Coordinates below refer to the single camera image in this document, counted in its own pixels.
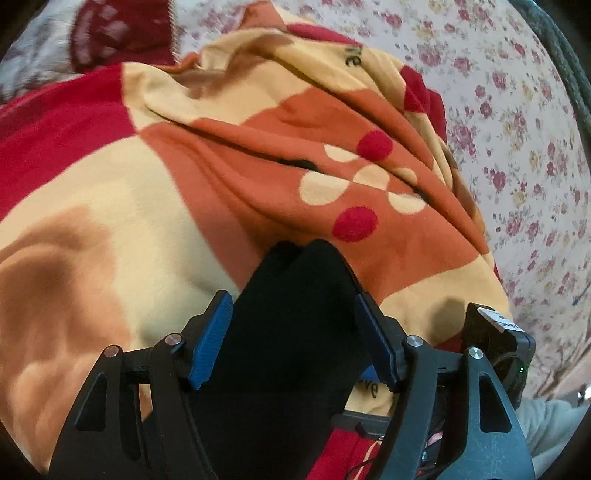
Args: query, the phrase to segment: bed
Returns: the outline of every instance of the bed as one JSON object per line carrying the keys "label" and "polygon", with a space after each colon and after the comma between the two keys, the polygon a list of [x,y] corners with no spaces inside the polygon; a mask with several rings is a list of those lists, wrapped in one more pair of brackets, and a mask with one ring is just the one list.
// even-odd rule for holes
{"label": "bed", "polygon": [[[81,12],[94,4],[113,24],[122,21],[113,5],[127,3],[51,0],[0,63],[0,103],[88,70],[72,40],[91,35],[80,29]],[[153,22],[168,32],[170,62],[231,30],[244,4],[164,4]],[[591,280],[589,164],[560,76],[519,13],[506,0],[276,4],[397,56],[441,94],[449,147],[482,212],[514,318],[538,342],[525,395],[562,396],[591,381],[591,294],[582,295]],[[114,61],[110,48],[94,67]]]}

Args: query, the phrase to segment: blanket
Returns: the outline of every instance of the blanket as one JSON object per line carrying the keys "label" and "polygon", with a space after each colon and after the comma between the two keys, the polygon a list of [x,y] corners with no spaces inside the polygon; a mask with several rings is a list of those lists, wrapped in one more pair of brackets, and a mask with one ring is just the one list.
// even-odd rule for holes
{"label": "blanket", "polygon": [[[174,67],[116,64],[2,109],[0,420],[27,458],[47,469],[102,349],[236,297],[278,241],[332,242],[432,345],[469,301],[509,316],[443,112],[398,59],[269,2]],[[388,414],[378,390],[348,407]]]}

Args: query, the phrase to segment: screw head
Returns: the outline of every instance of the screw head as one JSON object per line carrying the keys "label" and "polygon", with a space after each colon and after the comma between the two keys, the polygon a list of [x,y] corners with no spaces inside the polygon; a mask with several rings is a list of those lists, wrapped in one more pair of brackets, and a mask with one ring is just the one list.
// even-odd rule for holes
{"label": "screw head", "polygon": [[182,340],[183,340],[183,337],[181,336],[180,333],[171,333],[170,335],[167,335],[166,338],[164,339],[164,341],[166,342],[166,345],[170,345],[170,346],[178,345]]}
{"label": "screw head", "polygon": [[484,356],[484,353],[482,353],[482,350],[480,350],[478,347],[475,347],[475,346],[471,346],[468,349],[468,353],[470,354],[470,356],[472,358],[475,358],[476,360],[480,360]]}
{"label": "screw head", "polygon": [[421,346],[423,344],[423,339],[420,338],[418,335],[408,335],[407,343],[410,346]]}
{"label": "screw head", "polygon": [[117,345],[109,345],[103,350],[103,355],[107,358],[113,358],[119,353],[119,347]]}

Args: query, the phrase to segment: black fabric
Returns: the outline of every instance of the black fabric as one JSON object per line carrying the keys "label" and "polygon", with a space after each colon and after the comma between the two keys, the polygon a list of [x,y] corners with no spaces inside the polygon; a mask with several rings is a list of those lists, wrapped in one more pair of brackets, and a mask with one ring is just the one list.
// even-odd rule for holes
{"label": "black fabric", "polygon": [[220,480],[303,479],[370,364],[356,280],[324,241],[281,243],[237,299],[211,379],[191,399]]}

